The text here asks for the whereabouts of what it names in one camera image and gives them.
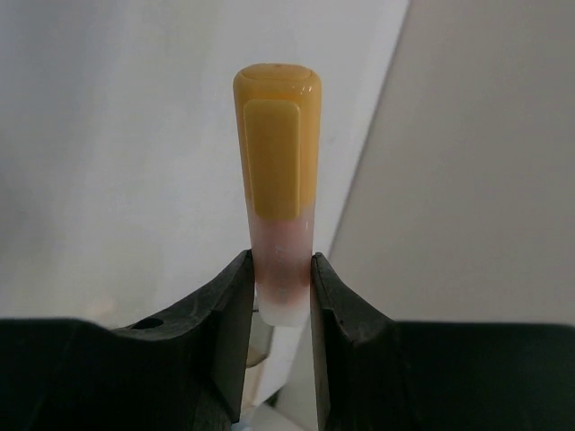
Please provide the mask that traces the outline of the orange pink highlighter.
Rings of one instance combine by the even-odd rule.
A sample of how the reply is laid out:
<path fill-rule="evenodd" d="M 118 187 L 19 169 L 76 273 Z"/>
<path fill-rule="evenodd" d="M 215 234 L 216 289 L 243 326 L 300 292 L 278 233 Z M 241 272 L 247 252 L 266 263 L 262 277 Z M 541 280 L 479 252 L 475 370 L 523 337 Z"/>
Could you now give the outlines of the orange pink highlighter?
<path fill-rule="evenodd" d="M 271 326 L 300 326 L 309 313 L 322 101 L 304 66 L 255 64 L 234 78 L 255 290 Z"/>

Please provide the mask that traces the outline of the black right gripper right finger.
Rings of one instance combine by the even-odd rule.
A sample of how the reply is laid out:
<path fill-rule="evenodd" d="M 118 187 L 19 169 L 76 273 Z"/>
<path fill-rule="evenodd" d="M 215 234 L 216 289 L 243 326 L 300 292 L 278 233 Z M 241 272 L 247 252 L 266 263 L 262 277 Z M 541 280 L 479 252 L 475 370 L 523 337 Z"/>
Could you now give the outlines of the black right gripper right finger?
<path fill-rule="evenodd" d="M 571 430 L 574 329 L 395 321 L 311 261 L 322 430 Z"/>

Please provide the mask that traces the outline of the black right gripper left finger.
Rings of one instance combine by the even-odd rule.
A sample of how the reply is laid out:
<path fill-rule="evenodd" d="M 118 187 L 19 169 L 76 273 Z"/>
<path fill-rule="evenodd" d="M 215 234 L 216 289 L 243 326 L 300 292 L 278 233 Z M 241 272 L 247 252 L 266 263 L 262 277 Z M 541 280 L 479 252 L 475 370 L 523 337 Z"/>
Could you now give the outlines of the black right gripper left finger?
<path fill-rule="evenodd" d="M 252 254 L 173 305 L 114 330 L 1 322 L 4 430 L 227 430 L 241 415 Z"/>

